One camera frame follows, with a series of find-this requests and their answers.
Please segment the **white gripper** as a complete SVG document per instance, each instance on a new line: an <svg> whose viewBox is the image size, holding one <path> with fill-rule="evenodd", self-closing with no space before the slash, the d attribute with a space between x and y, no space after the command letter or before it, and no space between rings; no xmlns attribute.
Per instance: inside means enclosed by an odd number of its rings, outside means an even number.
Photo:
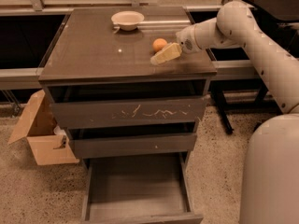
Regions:
<svg viewBox="0 0 299 224"><path fill-rule="evenodd" d="M176 38L178 43L169 43L163 49L155 53L150 62L153 65L160 65L168 61L178 58L182 51L184 53L195 53L201 49L197 45L195 39L195 26L188 26L179 32L176 32Z"/></svg>

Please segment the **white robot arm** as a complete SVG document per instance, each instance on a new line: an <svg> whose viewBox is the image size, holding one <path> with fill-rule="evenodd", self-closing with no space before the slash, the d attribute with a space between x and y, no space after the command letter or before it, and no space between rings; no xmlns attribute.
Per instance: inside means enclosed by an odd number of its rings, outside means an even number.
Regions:
<svg viewBox="0 0 299 224"><path fill-rule="evenodd" d="M160 65L182 53L230 45L245 51L282 114L260 125L249 140L239 224L299 224L299 61L261 30L240 1L177 32L176 40L150 62Z"/></svg>

